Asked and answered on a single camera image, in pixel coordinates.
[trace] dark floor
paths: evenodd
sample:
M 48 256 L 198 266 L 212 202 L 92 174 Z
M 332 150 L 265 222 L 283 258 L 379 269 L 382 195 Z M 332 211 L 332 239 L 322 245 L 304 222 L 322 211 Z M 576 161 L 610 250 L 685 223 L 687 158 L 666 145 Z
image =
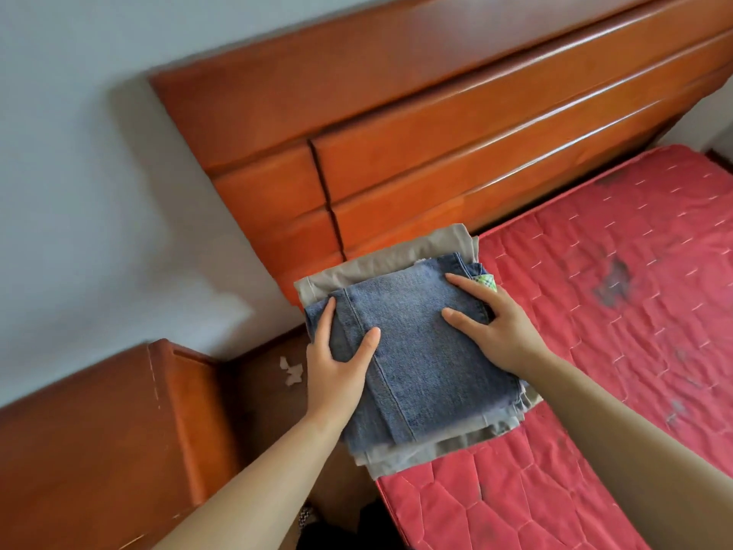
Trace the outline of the dark floor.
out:
M 298 422 L 306 411 L 307 371 L 303 382 L 287 387 L 287 373 L 279 366 L 285 356 L 292 367 L 306 364 L 308 336 L 297 333 L 264 352 L 223 365 L 222 388 L 227 411 L 247 462 L 264 452 Z M 355 530 L 359 510 L 378 497 L 367 470 L 357 467 L 339 443 L 318 477 L 311 501 L 326 521 Z M 291 528 L 281 550 L 295 547 L 297 529 Z

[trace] finger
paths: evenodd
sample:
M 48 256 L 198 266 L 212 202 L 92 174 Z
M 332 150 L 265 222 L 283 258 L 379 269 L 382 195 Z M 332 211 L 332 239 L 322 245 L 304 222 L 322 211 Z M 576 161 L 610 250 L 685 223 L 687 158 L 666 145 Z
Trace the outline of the finger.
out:
M 470 278 L 450 273 L 446 274 L 446 280 L 454 286 L 460 287 L 466 293 L 473 295 L 476 299 L 480 299 L 484 303 L 488 304 L 496 316 L 500 316 L 509 308 L 509 301 L 511 298 L 509 298 L 507 292 L 503 289 L 500 293 L 492 290 L 489 286 L 480 284 Z
M 317 348 L 328 348 L 328 342 L 331 340 L 331 324 L 334 322 L 335 309 L 336 299 L 331 297 L 328 299 L 328 303 L 325 305 L 325 309 L 316 327 L 314 345 Z
M 351 362 L 364 370 L 367 369 L 371 358 L 374 356 L 374 351 L 377 351 L 379 340 L 382 337 L 382 332 L 379 328 L 372 328 L 364 336 L 362 343 L 359 345 L 359 349 L 356 350 Z
M 477 323 L 473 318 L 467 317 L 461 311 L 445 308 L 441 312 L 443 318 L 456 330 L 463 332 L 473 341 L 478 341 L 481 334 L 485 332 L 486 326 Z

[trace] wooden headboard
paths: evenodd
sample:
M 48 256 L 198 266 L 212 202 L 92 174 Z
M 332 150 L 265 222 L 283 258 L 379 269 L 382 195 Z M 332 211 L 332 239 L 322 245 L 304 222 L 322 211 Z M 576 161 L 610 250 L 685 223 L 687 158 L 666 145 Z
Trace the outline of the wooden headboard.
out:
M 733 0 L 396 0 L 151 83 L 284 293 L 644 146 L 733 73 Z

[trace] right hand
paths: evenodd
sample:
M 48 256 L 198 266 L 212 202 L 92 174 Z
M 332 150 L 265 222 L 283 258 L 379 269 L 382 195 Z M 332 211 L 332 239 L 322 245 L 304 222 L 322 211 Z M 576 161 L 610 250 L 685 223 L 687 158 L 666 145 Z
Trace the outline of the right hand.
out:
M 524 309 L 498 286 L 498 291 L 470 278 L 446 274 L 446 279 L 491 307 L 496 319 L 489 325 L 476 322 L 460 311 L 445 308 L 443 318 L 470 337 L 489 361 L 500 369 L 526 379 L 528 368 L 552 356 Z

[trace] quilted mattress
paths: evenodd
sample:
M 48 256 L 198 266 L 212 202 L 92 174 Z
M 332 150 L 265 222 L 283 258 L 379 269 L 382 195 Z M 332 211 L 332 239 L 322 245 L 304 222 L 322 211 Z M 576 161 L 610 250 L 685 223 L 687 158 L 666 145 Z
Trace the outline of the quilted mattress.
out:
M 481 236 L 557 354 L 733 474 L 733 176 L 646 152 Z M 646 548 L 546 403 L 522 427 L 378 481 L 418 550 Z

